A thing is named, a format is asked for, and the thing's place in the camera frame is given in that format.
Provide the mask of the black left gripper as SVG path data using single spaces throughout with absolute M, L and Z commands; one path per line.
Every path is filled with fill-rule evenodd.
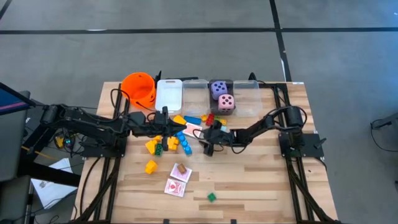
M 183 131 L 187 127 L 185 124 L 180 124 L 172 119 L 169 119 L 169 112 L 166 106 L 162 108 L 162 111 L 153 112 L 152 115 L 154 116 L 152 120 L 146 121 L 148 118 L 148 116 L 146 116 L 142 124 L 137 124 L 136 127 L 132 129 L 132 134 L 135 137 L 155 137 L 161 135 L 162 149 L 163 151 L 168 151 L 168 137 Z

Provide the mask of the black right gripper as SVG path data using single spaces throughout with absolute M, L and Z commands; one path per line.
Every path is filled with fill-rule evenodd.
M 237 154 L 233 148 L 233 134 L 222 131 L 221 127 L 221 122 L 216 120 L 208 129 L 203 131 L 205 141 L 199 141 L 199 143 L 204 147 L 203 153 L 205 155 L 212 156 L 215 152 L 215 145 L 230 147 Z

